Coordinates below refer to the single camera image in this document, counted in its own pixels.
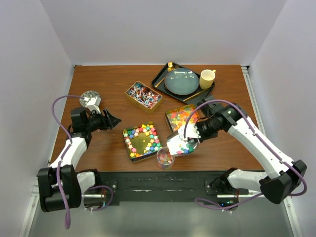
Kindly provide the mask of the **tin of lollipops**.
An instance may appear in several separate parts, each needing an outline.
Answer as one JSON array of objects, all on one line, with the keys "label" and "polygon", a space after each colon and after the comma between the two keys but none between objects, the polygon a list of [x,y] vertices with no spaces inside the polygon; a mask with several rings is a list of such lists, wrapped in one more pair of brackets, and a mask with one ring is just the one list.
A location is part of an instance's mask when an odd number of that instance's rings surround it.
[{"label": "tin of lollipops", "polygon": [[149,114],[153,113],[162,102],[161,94],[140,81],[136,81],[125,94],[132,103]]}]

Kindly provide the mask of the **clear glass jar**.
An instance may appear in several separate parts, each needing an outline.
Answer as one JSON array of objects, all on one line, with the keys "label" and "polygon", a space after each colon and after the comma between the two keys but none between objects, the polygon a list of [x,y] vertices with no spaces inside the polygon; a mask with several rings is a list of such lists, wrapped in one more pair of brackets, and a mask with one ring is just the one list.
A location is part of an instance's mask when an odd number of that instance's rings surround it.
[{"label": "clear glass jar", "polygon": [[157,152],[157,165],[163,170],[171,169],[174,165],[175,157],[169,152],[168,147],[161,147]]}]

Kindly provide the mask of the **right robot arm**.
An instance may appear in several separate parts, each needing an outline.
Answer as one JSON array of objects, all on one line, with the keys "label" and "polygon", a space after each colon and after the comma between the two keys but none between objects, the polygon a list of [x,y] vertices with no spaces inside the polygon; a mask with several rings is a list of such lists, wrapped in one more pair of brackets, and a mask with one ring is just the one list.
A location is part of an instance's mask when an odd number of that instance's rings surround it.
[{"label": "right robot arm", "polygon": [[294,161],[278,149],[254,124],[242,108],[225,100],[210,100],[198,108],[209,110],[210,116],[197,123],[200,142],[215,138],[224,131],[237,139],[260,163],[262,172],[231,168],[212,182],[212,187],[231,194],[236,189],[260,192],[274,204],[287,196],[297,197],[307,192],[302,160]]}]

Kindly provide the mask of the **metal scoop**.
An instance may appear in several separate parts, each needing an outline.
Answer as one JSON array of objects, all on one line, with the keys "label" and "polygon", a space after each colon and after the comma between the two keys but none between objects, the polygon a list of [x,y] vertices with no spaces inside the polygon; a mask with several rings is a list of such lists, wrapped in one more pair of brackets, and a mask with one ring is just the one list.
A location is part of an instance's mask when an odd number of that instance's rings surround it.
[{"label": "metal scoop", "polygon": [[166,139],[166,145],[169,153],[174,156],[186,156],[194,152],[199,142],[196,138],[181,139],[178,132],[174,132]]}]

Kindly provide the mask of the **tin of gummy candies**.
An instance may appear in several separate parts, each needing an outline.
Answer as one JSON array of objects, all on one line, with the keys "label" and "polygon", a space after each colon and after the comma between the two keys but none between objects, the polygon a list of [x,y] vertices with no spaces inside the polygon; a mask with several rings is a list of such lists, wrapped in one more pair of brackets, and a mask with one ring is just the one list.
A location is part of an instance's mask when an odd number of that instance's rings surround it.
[{"label": "tin of gummy candies", "polygon": [[190,114],[196,109],[195,105],[189,104],[165,112],[167,125],[171,132],[177,131],[186,124]]}]

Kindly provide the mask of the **tin of star candies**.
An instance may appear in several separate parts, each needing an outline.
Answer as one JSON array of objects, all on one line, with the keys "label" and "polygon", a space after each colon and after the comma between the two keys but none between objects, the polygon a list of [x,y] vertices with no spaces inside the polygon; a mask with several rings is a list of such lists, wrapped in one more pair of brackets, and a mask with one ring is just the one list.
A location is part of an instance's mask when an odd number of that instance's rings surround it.
[{"label": "tin of star candies", "polygon": [[128,157],[132,163],[156,156],[162,143],[153,121],[126,128],[122,131]]}]

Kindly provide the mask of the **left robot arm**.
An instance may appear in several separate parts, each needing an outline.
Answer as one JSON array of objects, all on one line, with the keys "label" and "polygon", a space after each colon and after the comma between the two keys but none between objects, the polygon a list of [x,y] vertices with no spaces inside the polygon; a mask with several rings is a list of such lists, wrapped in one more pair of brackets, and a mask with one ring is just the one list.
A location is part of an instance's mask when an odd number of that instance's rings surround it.
[{"label": "left robot arm", "polygon": [[102,113],[87,113],[83,107],[71,110],[72,124],[67,129],[64,149],[58,158],[48,167],[38,171],[39,200],[43,212],[52,212],[77,208],[81,196],[89,191],[96,194],[102,189],[102,181],[97,169],[88,169],[77,173],[75,168],[86,152],[96,130],[112,130],[121,119],[104,109]]}]

